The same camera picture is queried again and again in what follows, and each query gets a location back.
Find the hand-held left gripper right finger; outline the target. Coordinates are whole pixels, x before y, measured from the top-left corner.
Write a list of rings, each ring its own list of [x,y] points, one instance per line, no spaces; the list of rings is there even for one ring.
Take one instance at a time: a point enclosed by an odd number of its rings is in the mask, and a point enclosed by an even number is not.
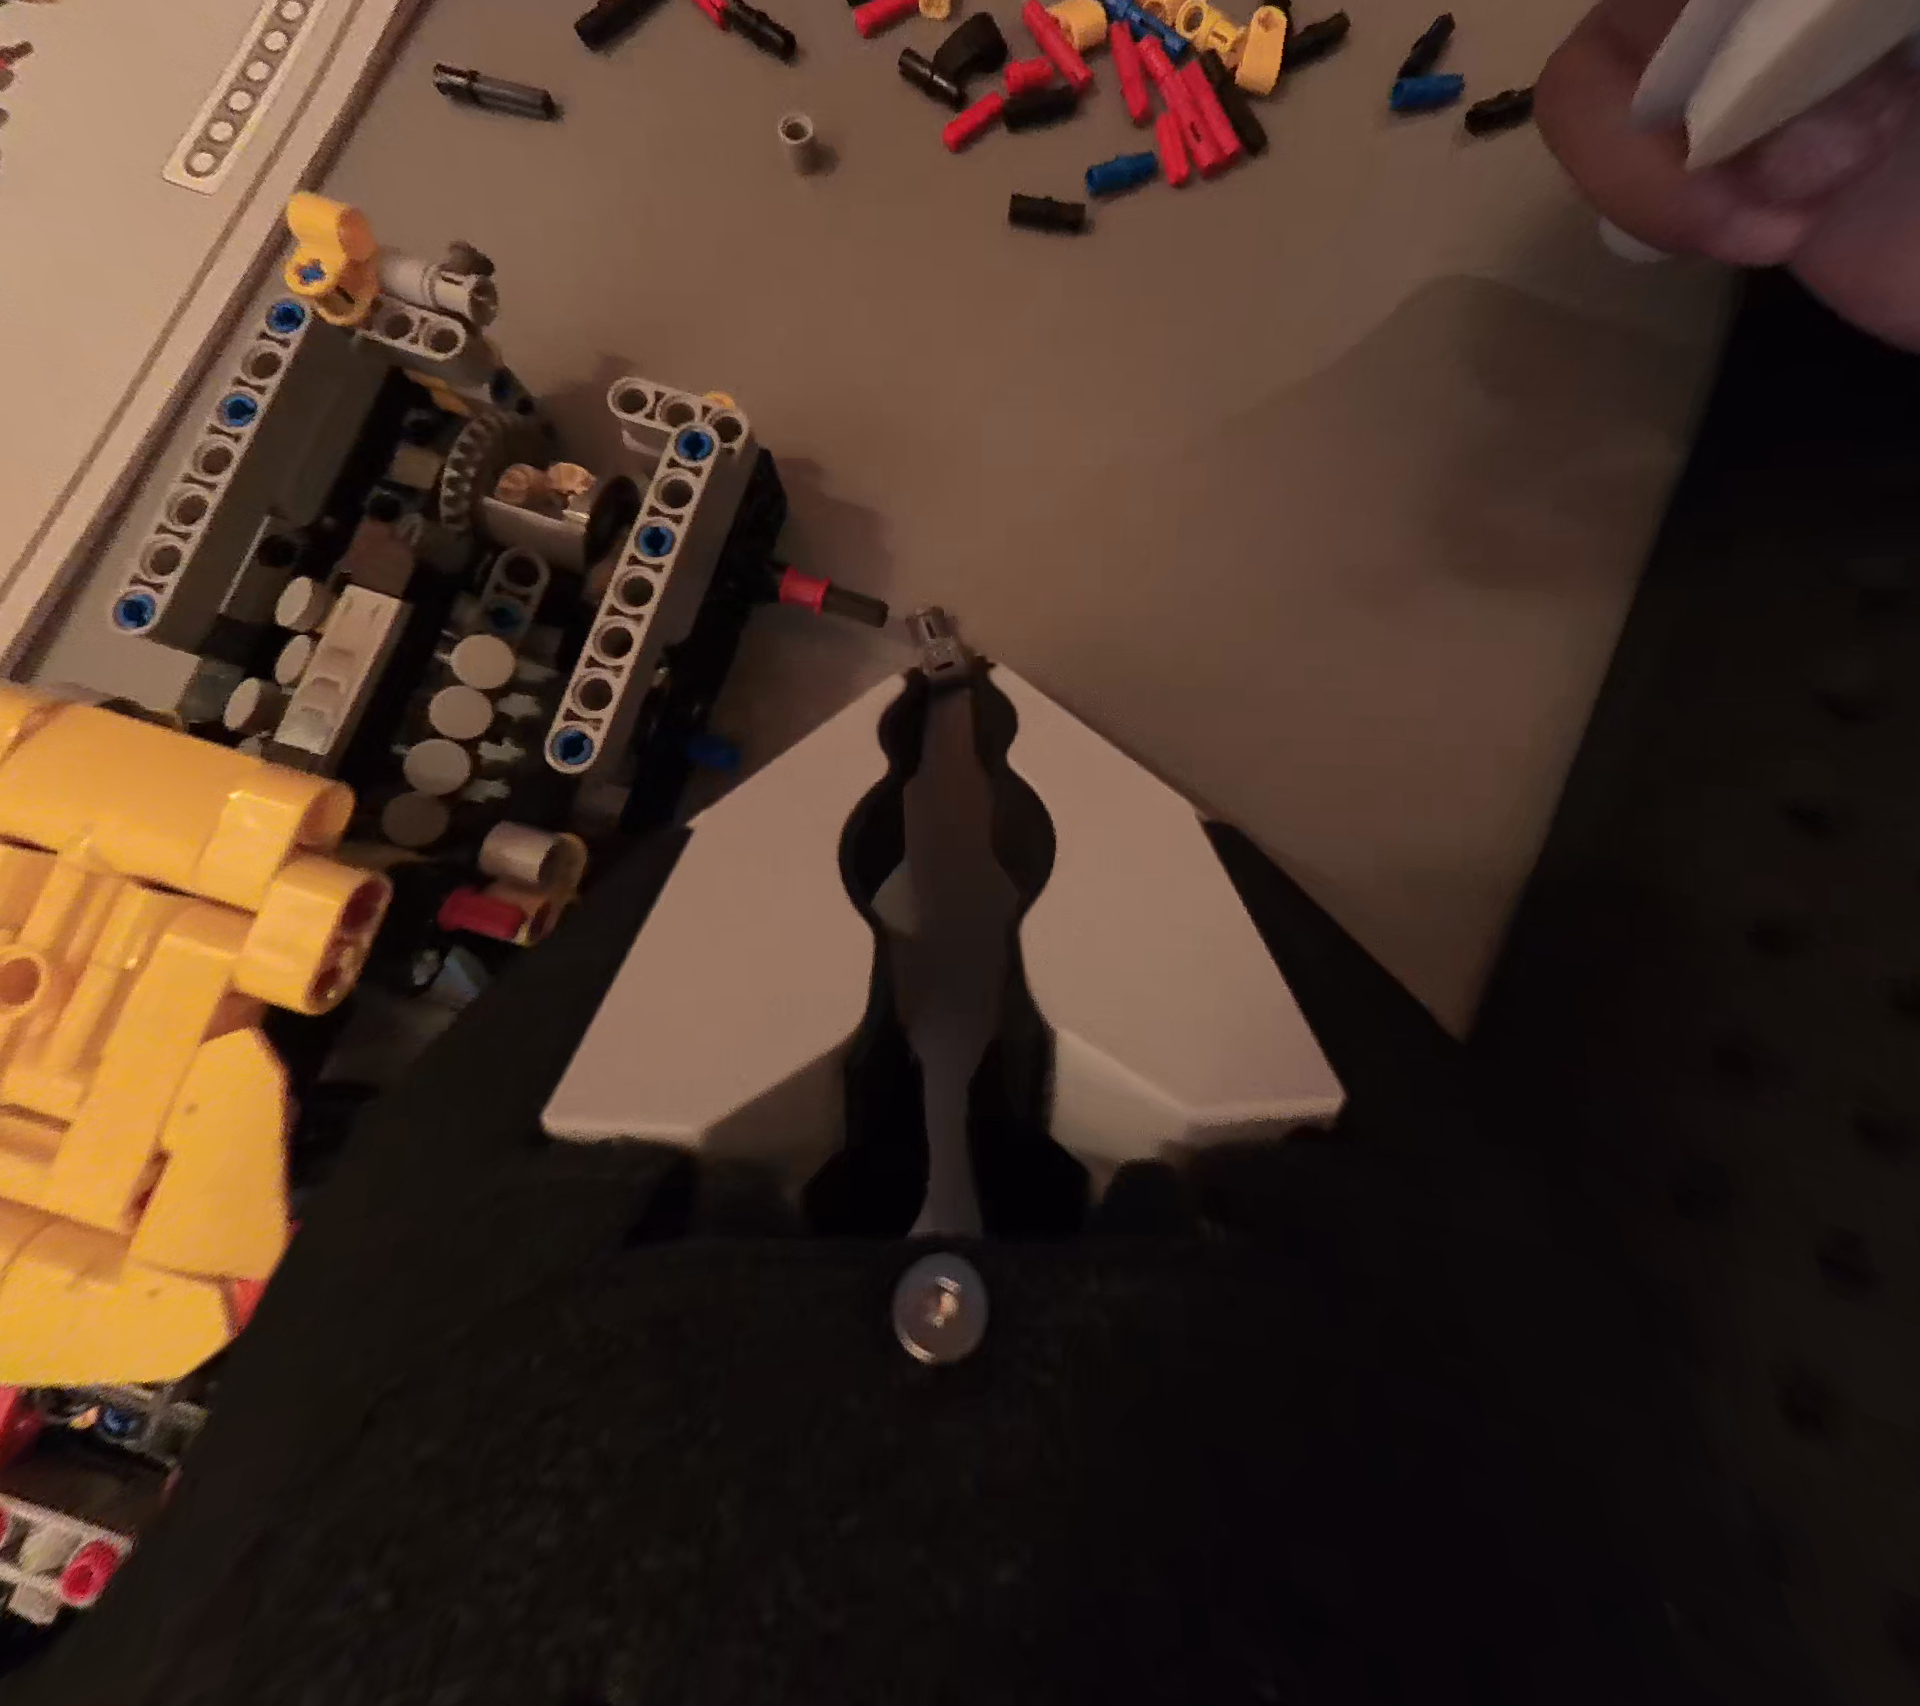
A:
[[[1014,1123],[1103,1182],[1338,1119],[1201,809],[1007,664],[973,683],[973,749],[1014,891]]]

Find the toy car chassis model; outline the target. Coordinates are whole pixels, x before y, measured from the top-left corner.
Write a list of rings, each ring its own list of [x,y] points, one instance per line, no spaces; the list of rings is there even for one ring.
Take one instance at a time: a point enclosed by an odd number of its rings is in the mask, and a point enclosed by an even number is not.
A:
[[[315,193],[187,404],[110,627],[169,712],[3,686],[3,1661],[95,1609],[355,1123],[374,980],[545,941],[674,813],[747,617],[883,629],[780,557],[721,393],[618,376],[610,465],[492,341],[494,265]]]

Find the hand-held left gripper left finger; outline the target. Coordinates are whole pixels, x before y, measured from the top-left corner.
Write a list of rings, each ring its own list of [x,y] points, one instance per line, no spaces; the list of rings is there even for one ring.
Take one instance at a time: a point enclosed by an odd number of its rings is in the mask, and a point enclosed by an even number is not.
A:
[[[703,809],[540,1124],[770,1171],[806,1204],[918,1203],[918,1060],[874,894],[903,858],[918,672]]]

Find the scattered small toy pins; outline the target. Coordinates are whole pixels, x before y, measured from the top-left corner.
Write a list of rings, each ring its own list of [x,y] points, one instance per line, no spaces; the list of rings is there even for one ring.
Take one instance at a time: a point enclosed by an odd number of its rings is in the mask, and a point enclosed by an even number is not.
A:
[[[858,42],[942,26],[935,44],[900,44],[896,81],[946,112],[942,147],[972,155],[985,136],[1070,123],[1109,64],[1123,123],[1136,138],[1091,159],[1075,197],[1010,193],[1014,232],[1079,237],[1091,203],[1164,181],[1216,181],[1268,151],[1260,105],[1282,84],[1347,47],[1347,11],[1302,16],[1294,0],[1253,0],[1242,16],[1216,0],[843,0]]]

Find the open instruction booklet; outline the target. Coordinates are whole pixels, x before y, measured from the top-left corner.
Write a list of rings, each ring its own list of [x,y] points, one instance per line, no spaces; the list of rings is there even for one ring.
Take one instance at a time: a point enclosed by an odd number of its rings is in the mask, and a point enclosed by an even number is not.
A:
[[[3,0],[3,662],[31,650],[420,0]]]

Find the grey desk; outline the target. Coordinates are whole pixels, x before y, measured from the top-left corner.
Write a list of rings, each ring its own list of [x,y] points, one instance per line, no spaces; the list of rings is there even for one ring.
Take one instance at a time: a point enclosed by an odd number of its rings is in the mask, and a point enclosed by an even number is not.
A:
[[[1343,49],[1261,101],[1268,151],[1087,237],[1007,229],[1124,143],[1098,100],[942,147],[843,0],[750,0],[793,64],[665,0],[427,0],[331,193],[405,249],[466,239],[496,341],[579,448],[649,373],[744,404],[791,554],[944,605],[1124,753],[1253,834],[1464,1033],[1692,444],[1725,281],[1633,270],[1533,136],[1402,119],[1454,15],[1471,95],[1589,0],[1301,0]],[[1216,0],[1247,9],[1251,0]],[[434,64],[545,89],[452,105]],[[829,148],[803,180],[780,115]]]

